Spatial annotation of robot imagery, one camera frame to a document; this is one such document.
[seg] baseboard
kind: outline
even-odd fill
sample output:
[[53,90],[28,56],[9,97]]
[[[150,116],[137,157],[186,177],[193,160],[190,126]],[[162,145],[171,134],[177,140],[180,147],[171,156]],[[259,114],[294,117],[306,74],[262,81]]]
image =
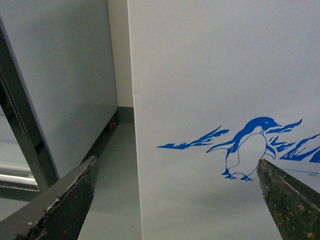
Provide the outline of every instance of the baseboard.
[[124,124],[135,124],[134,108],[118,106],[119,122]]

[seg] rusty metal blade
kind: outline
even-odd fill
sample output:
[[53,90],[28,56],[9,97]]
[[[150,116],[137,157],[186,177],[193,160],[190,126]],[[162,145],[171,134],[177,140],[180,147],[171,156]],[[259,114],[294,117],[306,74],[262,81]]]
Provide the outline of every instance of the rusty metal blade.
[[76,240],[94,197],[98,161],[91,156],[29,204],[0,222],[2,240]]
[[320,240],[320,194],[267,160],[257,174],[263,197],[284,240]]

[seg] penguin flipper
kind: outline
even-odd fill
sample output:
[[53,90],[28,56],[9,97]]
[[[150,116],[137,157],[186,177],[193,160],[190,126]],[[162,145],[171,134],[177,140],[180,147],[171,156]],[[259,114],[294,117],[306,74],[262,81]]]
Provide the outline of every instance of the penguin flipper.
[[234,141],[228,141],[228,142],[225,142],[225,143],[221,143],[221,144],[218,144],[218,145],[215,145],[213,147],[211,147],[208,151],[206,151],[206,153],[210,153],[214,150],[218,150],[218,149],[231,149],[232,146],[234,145]]
[[276,159],[276,151],[268,144],[266,145],[264,154],[272,157],[272,159]]

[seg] blue wave graphic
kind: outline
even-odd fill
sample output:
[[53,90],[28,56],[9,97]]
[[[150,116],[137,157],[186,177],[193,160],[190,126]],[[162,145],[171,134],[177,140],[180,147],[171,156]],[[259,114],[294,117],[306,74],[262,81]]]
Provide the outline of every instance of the blue wave graphic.
[[215,130],[207,133],[206,135],[200,137],[199,139],[190,142],[190,143],[181,143],[179,145],[176,145],[175,143],[168,143],[166,145],[163,146],[157,146],[157,148],[163,148],[163,149],[187,149],[189,147],[192,146],[206,146],[206,145],[211,145],[212,143],[209,143],[210,141],[212,141],[213,138],[217,138],[220,137],[222,134],[226,134],[227,132],[229,132],[229,129],[224,129],[224,130],[220,130],[218,131],[220,128],[222,127],[219,126],[218,128],[216,128]]

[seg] penguin foot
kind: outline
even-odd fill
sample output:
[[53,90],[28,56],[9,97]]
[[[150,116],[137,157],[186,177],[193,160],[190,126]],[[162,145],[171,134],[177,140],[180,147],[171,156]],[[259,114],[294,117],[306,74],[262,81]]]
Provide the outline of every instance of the penguin foot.
[[248,177],[247,175],[243,175],[243,177],[240,180],[245,180],[246,182],[253,181],[253,179]]
[[224,177],[225,179],[237,179],[235,176],[232,176],[230,173]]
[[221,175],[230,175],[230,173],[229,173],[229,169],[228,169],[228,168],[226,168],[226,169],[225,169],[225,171],[224,171],[224,173],[222,173]]

